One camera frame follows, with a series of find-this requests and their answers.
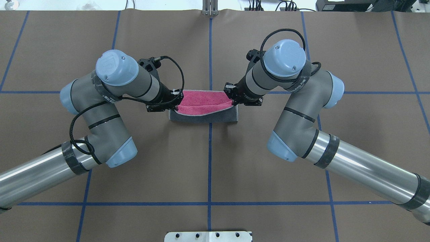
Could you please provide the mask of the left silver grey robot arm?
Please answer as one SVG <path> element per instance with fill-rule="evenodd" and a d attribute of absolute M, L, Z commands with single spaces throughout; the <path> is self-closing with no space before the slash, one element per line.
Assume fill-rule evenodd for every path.
<path fill-rule="evenodd" d="M 1 213 L 100 164 L 117 167 L 138 150 L 115 104 L 143 103 L 148 112 L 177 109 L 183 90 L 169 89 L 157 72 L 169 56 L 135 60 L 112 49 L 97 60 L 95 70 L 60 91 L 60 102 L 74 118 L 69 140 L 37 158 L 1 174 Z"/>

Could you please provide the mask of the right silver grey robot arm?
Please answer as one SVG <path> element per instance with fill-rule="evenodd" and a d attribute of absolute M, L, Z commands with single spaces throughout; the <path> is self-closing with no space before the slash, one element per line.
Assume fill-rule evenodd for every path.
<path fill-rule="evenodd" d="M 249 64 L 243 78 L 224 87 L 234 106 L 260 106 L 263 96 L 276 87 L 290 93 L 268 140 L 269 151 L 286 161 L 303 158 L 350 179 L 429 225 L 427 178 L 317 127 L 321 110 L 332 108 L 342 98 L 341 79 L 322 69 L 319 62 L 311 62 L 305 49 L 291 39 L 280 40 L 266 51 L 249 50 L 246 59 Z"/>

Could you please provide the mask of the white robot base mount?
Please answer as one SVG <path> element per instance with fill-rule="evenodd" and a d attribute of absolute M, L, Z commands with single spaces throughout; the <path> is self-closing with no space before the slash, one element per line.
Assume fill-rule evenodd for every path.
<path fill-rule="evenodd" d="M 165 242 L 252 242 L 249 231 L 194 231 L 168 232 Z"/>

